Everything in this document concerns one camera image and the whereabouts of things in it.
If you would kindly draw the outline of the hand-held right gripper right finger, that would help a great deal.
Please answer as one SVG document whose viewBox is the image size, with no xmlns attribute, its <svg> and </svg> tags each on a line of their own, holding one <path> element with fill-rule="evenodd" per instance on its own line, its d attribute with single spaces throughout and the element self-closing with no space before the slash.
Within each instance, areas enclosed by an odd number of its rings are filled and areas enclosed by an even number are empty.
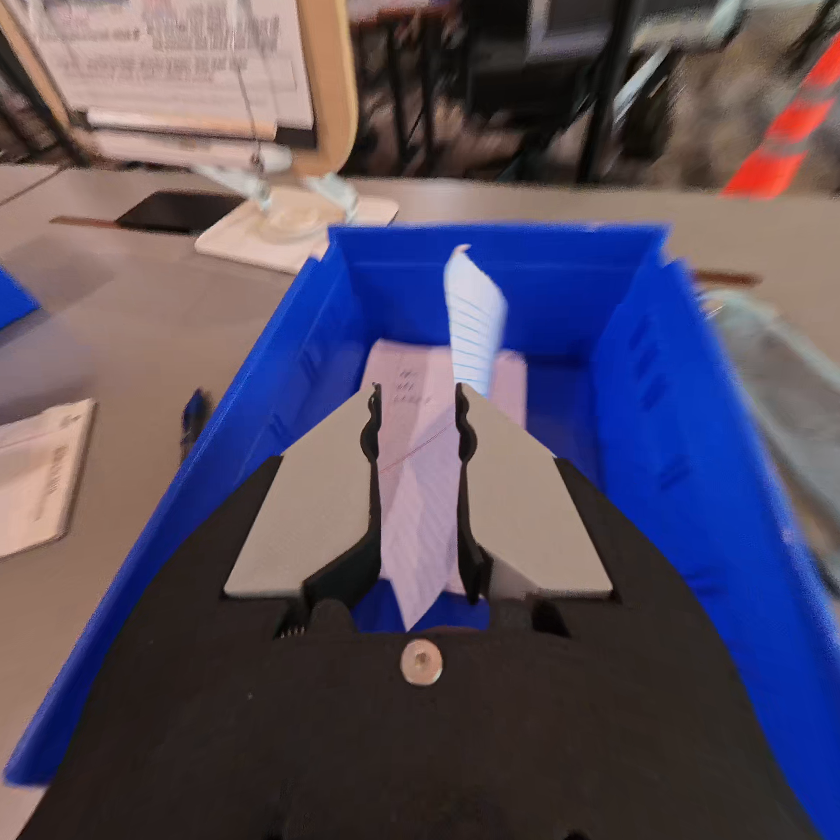
<svg viewBox="0 0 840 840">
<path fill-rule="evenodd" d="M 551 451 L 456 386 L 458 574 L 469 602 L 604 599 L 613 583 Z"/>
</svg>

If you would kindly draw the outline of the white lined legal pad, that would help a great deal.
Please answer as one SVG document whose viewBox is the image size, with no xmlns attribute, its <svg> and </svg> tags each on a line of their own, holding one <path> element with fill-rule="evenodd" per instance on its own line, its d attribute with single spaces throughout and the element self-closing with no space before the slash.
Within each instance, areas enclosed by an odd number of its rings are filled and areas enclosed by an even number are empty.
<svg viewBox="0 0 840 840">
<path fill-rule="evenodd" d="M 97 410 L 88 398 L 1 426 L 1 559 L 69 530 Z"/>
</svg>

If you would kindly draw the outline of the blue retractable pen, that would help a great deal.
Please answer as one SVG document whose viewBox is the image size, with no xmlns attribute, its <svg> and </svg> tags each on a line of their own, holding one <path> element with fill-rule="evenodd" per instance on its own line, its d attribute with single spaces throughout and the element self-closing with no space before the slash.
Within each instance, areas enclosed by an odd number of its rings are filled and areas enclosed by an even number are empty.
<svg viewBox="0 0 840 840">
<path fill-rule="evenodd" d="M 181 420 L 180 463 L 183 464 L 203 432 L 213 412 L 211 396 L 197 388 L 185 404 Z"/>
</svg>

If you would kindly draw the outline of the blue plastic bin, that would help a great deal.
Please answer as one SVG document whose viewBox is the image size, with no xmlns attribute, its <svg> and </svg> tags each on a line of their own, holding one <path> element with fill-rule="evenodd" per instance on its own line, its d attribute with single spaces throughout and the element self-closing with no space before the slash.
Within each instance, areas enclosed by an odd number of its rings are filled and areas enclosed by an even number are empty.
<svg viewBox="0 0 840 840">
<path fill-rule="evenodd" d="M 838 639 L 660 226 L 337 227 L 271 316 L 4 775 L 21 838 L 838 838 Z M 405 630 L 224 585 L 281 455 L 377 340 L 443 345 L 459 245 L 606 598 L 442 595 Z"/>
<path fill-rule="evenodd" d="M 1 275 L 1 311 L 0 311 L 0 328 L 5 328 L 15 324 L 21 319 L 26 318 L 29 314 L 41 309 L 39 301 L 31 294 L 31 292 L 22 286 L 18 281 L 3 267 L 0 270 Z"/>
</svg>

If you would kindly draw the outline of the handwritten lined paper sheet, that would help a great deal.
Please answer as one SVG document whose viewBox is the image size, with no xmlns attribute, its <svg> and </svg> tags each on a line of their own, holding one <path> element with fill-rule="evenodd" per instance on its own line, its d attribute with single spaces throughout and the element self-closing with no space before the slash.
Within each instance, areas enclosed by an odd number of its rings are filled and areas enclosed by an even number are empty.
<svg viewBox="0 0 840 840">
<path fill-rule="evenodd" d="M 393 589 L 405 630 L 441 594 L 464 594 L 457 571 L 457 384 L 476 385 L 521 427 L 527 414 L 526 362 L 501 348 L 507 300 L 472 260 L 468 245 L 448 258 L 440 299 L 454 346 L 380 339 L 362 376 L 363 385 L 381 387 L 381 577 Z"/>
</svg>

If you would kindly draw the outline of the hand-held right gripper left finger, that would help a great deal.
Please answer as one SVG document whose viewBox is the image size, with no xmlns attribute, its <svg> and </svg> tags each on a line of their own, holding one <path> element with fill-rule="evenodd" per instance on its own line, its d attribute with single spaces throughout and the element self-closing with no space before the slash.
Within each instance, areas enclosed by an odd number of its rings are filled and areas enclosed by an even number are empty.
<svg viewBox="0 0 840 840">
<path fill-rule="evenodd" d="M 358 391 L 280 457 L 224 585 L 237 599 L 356 606 L 382 569 L 382 387 Z"/>
</svg>

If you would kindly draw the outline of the orange traffic cone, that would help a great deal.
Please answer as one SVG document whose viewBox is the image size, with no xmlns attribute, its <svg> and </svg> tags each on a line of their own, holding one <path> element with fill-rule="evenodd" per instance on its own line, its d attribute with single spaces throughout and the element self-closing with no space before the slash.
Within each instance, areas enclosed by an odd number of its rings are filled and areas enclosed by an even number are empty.
<svg viewBox="0 0 840 840">
<path fill-rule="evenodd" d="M 772 200 L 786 192 L 807 157 L 812 135 L 833 109 L 838 85 L 839 35 L 835 35 L 721 195 Z"/>
</svg>

